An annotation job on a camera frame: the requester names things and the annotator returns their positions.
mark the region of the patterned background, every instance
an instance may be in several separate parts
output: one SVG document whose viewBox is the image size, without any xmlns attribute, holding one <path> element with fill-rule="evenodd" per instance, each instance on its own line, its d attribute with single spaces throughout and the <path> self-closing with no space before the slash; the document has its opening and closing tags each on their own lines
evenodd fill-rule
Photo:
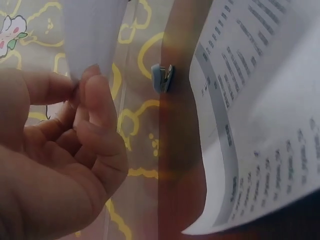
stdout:
<svg viewBox="0 0 320 240">
<path fill-rule="evenodd" d="M 98 219 L 64 240 L 158 238 L 159 96 L 153 91 L 150 69 L 160 62 L 161 43 L 173 1 L 132 0 L 128 3 L 109 80 L 118 112 L 117 127 L 126 144 L 130 170 Z M 0 56 L 0 68 L 47 70 L 68 75 L 60 2 L 0 0 L 0 28 L 6 16 L 14 19 L 18 15 L 25 19 L 28 35 L 16 39 L 14 49 Z M 27 124 L 46 120 L 50 108 L 31 106 Z"/>
</svg>

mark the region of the blue clip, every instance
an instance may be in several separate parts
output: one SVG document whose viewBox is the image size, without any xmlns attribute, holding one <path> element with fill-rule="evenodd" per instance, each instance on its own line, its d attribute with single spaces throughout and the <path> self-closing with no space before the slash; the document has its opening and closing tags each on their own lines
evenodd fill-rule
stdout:
<svg viewBox="0 0 320 240">
<path fill-rule="evenodd" d="M 174 66 L 169 65 L 168 72 L 166 68 L 159 64 L 151 67 L 151 77 L 154 90 L 158 93 L 166 93 L 168 91 L 169 84 L 174 74 Z"/>
</svg>

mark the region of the pink flower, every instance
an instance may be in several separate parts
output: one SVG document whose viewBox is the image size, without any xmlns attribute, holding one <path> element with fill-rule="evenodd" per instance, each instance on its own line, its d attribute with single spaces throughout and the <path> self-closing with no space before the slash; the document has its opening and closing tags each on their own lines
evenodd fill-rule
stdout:
<svg viewBox="0 0 320 240">
<path fill-rule="evenodd" d="M 25 38 L 28 35 L 26 30 L 27 22 L 22 16 L 5 17 L 0 32 L 0 59 L 7 55 L 8 49 L 13 50 L 15 48 L 18 39 Z"/>
</svg>

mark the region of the white paper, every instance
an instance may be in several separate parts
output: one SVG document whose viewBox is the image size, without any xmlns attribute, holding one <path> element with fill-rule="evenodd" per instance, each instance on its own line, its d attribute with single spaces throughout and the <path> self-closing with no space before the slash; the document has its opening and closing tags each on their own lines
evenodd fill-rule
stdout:
<svg viewBox="0 0 320 240">
<path fill-rule="evenodd" d="M 320 1 L 214 0 L 190 67 L 209 234 L 320 187 Z"/>
<path fill-rule="evenodd" d="M 64 50 L 70 75 L 98 64 L 109 76 L 128 0 L 63 0 Z"/>
</svg>

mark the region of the curled paper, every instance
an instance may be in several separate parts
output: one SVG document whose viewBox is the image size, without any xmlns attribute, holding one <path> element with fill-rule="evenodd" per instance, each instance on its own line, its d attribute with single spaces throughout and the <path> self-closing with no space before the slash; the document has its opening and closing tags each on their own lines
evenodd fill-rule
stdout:
<svg viewBox="0 0 320 240">
<path fill-rule="evenodd" d="M 64 50 L 73 81 L 98 64 L 110 74 L 128 0 L 63 0 Z"/>
</svg>

